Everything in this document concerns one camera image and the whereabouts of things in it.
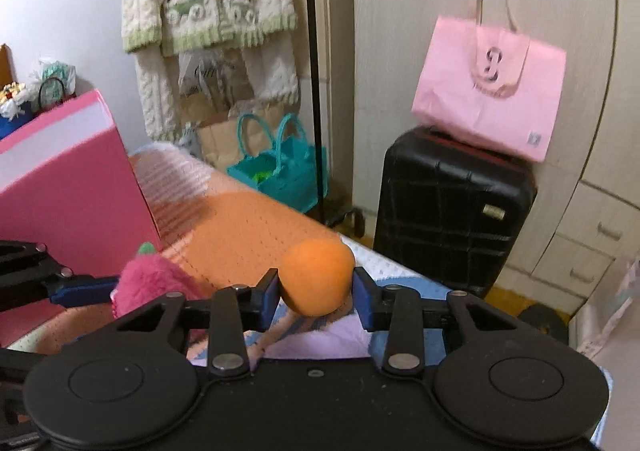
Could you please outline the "pink strawberry plush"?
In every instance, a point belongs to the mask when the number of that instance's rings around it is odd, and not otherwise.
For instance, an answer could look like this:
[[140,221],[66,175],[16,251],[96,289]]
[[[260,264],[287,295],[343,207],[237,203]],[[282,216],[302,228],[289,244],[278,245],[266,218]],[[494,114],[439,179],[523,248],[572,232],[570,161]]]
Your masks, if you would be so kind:
[[209,296],[213,289],[203,284],[144,242],[120,274],[111,293],[112,312],[121,318],[168,293],[181,293],[188,301]]

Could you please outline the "orange soft ball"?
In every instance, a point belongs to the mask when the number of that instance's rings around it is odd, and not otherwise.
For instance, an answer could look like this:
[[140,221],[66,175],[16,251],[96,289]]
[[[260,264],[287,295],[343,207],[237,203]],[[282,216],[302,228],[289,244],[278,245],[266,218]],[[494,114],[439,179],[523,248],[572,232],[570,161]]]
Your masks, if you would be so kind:
[[355,257],[339,237],[300,242],[280,261],[283,300],[304,317],[329,315],[346,301],[354,269]]

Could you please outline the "pink storage box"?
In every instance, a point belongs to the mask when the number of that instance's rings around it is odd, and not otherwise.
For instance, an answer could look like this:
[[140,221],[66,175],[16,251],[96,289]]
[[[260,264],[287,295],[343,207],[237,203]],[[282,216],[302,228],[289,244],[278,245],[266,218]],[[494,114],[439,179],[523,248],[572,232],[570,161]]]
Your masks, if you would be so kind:
[[76,275],[119,275],[160,234],[99,91],[1,141],[1,242],[43,243]]

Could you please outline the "purple plush toy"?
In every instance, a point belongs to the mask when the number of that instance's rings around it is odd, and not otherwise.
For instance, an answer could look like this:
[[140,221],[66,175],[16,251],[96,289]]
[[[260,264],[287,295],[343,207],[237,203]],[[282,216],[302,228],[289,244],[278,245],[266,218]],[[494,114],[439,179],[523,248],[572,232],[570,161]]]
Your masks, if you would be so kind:
[[321,318],[298,315],[280,304],[264,333],[243,334],[250,367],[261,359],[329,360],[370,356],[372,334],[361,325],[355,311],[345,308]]

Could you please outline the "black suitcase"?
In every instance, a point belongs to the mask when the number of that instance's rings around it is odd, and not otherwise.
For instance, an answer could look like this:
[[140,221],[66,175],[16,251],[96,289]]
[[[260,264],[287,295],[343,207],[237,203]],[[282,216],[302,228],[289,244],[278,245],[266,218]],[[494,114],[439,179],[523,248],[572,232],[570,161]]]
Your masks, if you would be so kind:
[[529,164],[416,127],[385,153],[373,248],[450,289],[484,297],[536,196]]

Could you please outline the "black clothes rack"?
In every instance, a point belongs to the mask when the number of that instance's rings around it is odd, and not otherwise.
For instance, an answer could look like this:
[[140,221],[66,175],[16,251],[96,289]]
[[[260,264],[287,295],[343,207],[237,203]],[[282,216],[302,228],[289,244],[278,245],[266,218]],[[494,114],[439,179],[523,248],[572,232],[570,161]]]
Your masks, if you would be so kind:
[[352,235],[361,239],[366,233],[366,219],[363,211],[352,205],[330,203],[330,213],[324,209],[324,180],[328,177],[322,151],[322,116],[320,100],[319,55],[317,37],[316,0],[306,0],[307,36],[309,47],[310,88],[312,107],[312,127],[314,127],[314,166],[316,166],[318,221],[328,228],[335,228],[349,218],[352,220]]

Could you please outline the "brown paper bag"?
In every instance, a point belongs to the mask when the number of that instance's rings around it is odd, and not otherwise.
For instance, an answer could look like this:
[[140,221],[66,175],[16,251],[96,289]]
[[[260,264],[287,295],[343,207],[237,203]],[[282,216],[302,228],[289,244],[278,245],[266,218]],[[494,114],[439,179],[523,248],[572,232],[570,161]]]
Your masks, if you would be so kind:
[[[248,113],[254,113],[260,117],[269,126],[271,134],[275,136],[284,116],[284,106],[282,104],[258,106],[248,110]],[[238,127],[238,118],[234,116],[223,122],[200,126],[196,130],[204,159],[221,172],[225,172],[229,166],[243,158],[236,137],[236,127]],[[271,146],[267,133],[255,119],[243,120],[242,138],[245,151],[250,155],[256,155]]]

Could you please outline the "teal tote bag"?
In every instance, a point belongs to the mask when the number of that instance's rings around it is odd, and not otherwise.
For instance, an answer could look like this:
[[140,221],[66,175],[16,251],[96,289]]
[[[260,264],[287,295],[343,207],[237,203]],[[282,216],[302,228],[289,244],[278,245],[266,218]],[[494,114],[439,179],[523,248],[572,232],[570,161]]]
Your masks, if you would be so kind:
[[[270,148],[257,155],[248,153],[244,142],[244,122],[262,127]],[[242,158],[227,168],[227,174],[302,214],[318,205],[316,147],[307,139],[305,128],[294,113],[285,115],[273,136],[258,115],[244,113],[236,124],[236,140]]]

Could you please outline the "pink paper tote bag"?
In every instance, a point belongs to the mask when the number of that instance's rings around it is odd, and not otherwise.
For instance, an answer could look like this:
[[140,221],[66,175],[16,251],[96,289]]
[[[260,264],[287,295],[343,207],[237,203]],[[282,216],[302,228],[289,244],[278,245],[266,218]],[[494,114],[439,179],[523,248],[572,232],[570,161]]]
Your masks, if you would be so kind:
[[529,162],[546,158],[558,114],[566,52],[518,31],[482,24],[472,14],[437,19],[411,113],[461,142]]

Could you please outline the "cream knitted cardigan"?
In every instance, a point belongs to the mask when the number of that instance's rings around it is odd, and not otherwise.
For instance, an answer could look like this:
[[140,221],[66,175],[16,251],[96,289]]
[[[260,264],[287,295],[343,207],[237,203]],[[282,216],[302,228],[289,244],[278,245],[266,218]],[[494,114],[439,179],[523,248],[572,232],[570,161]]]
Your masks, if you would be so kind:
[[149,138],[182,135],[178,80],[169,67],[186,52],[239,50],[255,99],[296,104],[296,25],[294,0],[122,0],[122,48],[134,57]]

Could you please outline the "beige wardrobe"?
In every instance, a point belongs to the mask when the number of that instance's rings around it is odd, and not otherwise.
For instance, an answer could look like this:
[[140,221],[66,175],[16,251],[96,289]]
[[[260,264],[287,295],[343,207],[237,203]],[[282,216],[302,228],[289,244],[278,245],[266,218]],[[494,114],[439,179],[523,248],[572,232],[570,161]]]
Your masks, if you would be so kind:
[[584,180],[618,0],[355,0],[356,202],[374,247],[452,287],[568,311],[639,211]]

